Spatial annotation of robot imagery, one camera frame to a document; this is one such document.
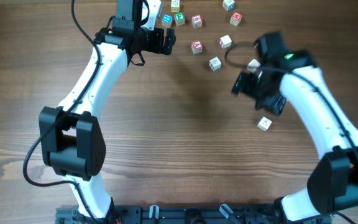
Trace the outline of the plain red trimmed block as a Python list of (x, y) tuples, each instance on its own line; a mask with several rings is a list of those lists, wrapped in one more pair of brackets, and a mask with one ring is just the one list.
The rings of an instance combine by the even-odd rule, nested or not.
[(209, 67), (212, 71), (215, 71), (215, 70), (221, 68), (221, 65), (222, 65), (222, 63), (218, 57), (212, 58), (209, 61)]

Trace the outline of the green edged plain block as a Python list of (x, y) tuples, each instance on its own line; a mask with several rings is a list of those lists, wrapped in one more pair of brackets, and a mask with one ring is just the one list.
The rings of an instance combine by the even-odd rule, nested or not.
[(263, 116), (260, 121), (257, 124), (257, 127), (260, 128), (263, 131), (268, 130), (268, 128), (271, 126), (272, 121), (265, 116)]

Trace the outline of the red edged plain block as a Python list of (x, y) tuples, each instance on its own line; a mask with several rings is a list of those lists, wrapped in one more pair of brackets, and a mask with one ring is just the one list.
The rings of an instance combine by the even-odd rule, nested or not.
[(219, 44), (222, 49), (226, 49), (231, 46), (232, 40), (229, 35), (225, 35), (219, 39)]

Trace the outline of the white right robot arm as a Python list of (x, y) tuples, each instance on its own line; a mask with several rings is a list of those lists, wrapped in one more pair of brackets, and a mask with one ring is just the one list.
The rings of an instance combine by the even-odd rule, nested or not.
[(280, 115), (291, 103), (307, 128), (319, 162), (305, 189), (276, 199), (271, 223), (329, 223), (358, 206), (358, 129), (329, 91), (307, 50), (291, 51), (279, 32), (254, 42), (256, 62), (243, 65), (232, 94), (255, 100), (255, 108)]

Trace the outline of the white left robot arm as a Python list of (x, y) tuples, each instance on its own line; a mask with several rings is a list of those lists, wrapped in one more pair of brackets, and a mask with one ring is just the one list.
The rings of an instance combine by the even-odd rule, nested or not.
[(155, 25), (162, 9), (160, 1), (118, 1), (116, 14), (90, 38), (93, 53), (74, 88), (57, 107), (44, 107), (39, 115), (36, 145), (44, 164), (70, 184), (78, 202), (59, 208), (57, 223), (122, 222), (101, 177), (106, 145), (99, 117), (133, 56), (145, 51), (171, 54), (174, 30)]

